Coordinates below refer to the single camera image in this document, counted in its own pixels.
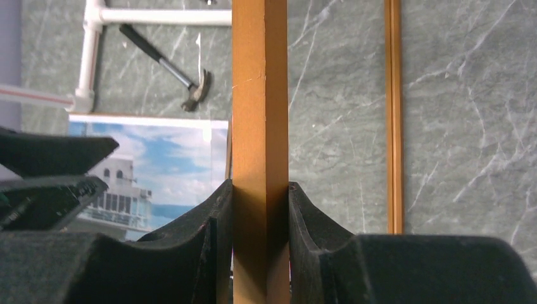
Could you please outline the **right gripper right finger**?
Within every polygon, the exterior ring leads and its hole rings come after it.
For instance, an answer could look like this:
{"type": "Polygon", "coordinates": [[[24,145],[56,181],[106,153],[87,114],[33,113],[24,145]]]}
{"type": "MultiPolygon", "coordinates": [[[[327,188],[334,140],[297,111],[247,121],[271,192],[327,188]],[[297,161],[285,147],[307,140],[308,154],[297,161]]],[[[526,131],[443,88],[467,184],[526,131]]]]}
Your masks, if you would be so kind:
{"type": "Polygon", "coordinates": [[[293,303],[535,303],[521,257],[483,236],[352,234],[289,185],[293,303]]]}

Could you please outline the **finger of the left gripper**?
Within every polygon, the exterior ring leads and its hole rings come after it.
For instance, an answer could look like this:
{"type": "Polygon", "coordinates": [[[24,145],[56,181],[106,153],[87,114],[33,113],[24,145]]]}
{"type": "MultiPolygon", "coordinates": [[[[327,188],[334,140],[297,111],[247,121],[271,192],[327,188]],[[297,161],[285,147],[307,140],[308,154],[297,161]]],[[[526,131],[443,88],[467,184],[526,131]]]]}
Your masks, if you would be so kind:
{"type": "Polygon", "coordinates": [[[84,175],[118,147],[111,137],[49,136],[1,128],[1,165],[20,177],[84,175]]]}
{"type": "Polygon", "coordinates": [[[2,181],[1,230],[61,230],[107,189],[107,183],[88,175],[2,181]]]}

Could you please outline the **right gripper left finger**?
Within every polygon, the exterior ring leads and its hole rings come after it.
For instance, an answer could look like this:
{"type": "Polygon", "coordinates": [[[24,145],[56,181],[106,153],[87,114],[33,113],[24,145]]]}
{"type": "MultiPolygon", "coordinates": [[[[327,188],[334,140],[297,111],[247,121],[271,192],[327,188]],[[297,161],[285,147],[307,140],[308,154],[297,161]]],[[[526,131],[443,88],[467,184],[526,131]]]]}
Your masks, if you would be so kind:
{"type": "Polygon", "coordinates": [[[232,183],[136,242],[88,232],[1,234],[2,303],[227,303],[232,183]]]}

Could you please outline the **building photo print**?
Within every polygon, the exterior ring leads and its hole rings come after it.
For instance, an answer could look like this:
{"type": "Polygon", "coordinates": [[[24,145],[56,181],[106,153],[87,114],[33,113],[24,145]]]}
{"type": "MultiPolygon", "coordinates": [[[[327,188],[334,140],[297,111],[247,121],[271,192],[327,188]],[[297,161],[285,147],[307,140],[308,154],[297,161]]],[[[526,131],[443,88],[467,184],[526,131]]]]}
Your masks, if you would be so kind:
{"type": "Polygon", "coordinates": [[[118,148],[90,171],[108,189],[68,226],[139,239],[202,203],[224,181],[225,120],[70,115],[73,136],[110,136],[118,148]]]}

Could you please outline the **brown wooden picture frame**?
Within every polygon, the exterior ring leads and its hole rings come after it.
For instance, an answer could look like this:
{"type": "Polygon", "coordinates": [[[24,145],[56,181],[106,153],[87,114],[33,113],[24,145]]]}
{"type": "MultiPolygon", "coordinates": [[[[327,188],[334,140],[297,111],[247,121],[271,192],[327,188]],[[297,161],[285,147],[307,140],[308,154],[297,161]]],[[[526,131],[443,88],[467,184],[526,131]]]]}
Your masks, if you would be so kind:
{"type": "Polygon", "coordinates": [[[287,3],[232,3],[235,303],[287,303],[287,3]]]}

